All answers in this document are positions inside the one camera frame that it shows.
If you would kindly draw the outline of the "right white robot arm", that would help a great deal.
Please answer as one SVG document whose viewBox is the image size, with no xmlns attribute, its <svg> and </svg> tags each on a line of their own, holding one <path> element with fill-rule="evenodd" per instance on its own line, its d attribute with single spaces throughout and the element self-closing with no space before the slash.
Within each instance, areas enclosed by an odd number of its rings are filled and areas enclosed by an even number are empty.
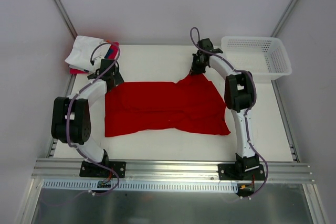
<svg viewBox="0 0 336 224">
<path fill-rule="evenodd" d="M 197 53 L 193 54 L 191 74 L 205 73 L 213 68 L 225 80 L 224 102 L 231 111 L 237 137 L 236 161 L 224 174 L 236 180 L 252 180 L 260 168 L 259 155 L 254 148 L 251 129 L 251 109 L 256 103 L 256 88 L 250 72 L 237 70 L 214 48 L 209 38 L 194 43 Z"/>
</svg>

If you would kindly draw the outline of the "red t shirt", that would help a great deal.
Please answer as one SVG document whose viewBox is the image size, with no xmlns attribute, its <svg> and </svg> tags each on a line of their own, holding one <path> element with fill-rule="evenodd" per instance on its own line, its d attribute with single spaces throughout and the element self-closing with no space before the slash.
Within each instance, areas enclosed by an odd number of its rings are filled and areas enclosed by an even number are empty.
<svg viewBox="0 0 336 224">
<path fill-rule="evenodd" d="M 229 135 L 226 104 L 203 74 L 174 82 L 125 82 L 105 96 L 104 134 L 127 135 L 145 130 L 177 129 Z"/>
</svg>

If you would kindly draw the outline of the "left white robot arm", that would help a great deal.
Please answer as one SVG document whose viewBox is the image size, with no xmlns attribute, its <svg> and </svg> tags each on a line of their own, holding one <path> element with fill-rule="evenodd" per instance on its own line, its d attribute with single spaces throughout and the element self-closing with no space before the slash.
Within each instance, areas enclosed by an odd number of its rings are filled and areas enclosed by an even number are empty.
<svg viewBox="0 0 336 224">
<path fill-rule="evenodd" d="M 54 100 L 51 135 L 74 148 L 99 177 L 110 170 L 107 152 L 91 136 L 90 107 L 110 92 L 119 73 L 116 59 L 102 59 L 100 68 L 89 76 L 87 83 L 76 93 Z"/>
</svg>

